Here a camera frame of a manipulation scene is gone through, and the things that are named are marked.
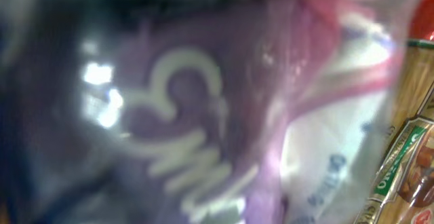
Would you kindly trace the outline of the Kleenex tissue multipack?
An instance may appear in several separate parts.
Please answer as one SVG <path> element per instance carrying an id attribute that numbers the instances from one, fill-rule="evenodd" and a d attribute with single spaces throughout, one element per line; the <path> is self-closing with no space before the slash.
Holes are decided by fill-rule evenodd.
<path id="1" fill-rule="evenodd" d="M 1 0 L 2 223 L 348 223 L 419 0 Z"/>

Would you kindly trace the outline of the spaghetti pasta package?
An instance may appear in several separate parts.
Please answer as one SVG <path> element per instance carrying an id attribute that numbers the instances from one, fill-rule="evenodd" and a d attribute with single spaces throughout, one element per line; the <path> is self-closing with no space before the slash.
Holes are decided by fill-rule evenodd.
<path id="1" fill-rule="evenodd" d="M 433 223 L 433 0 L 410 27 L 388 152 L 356 224 Z"/>

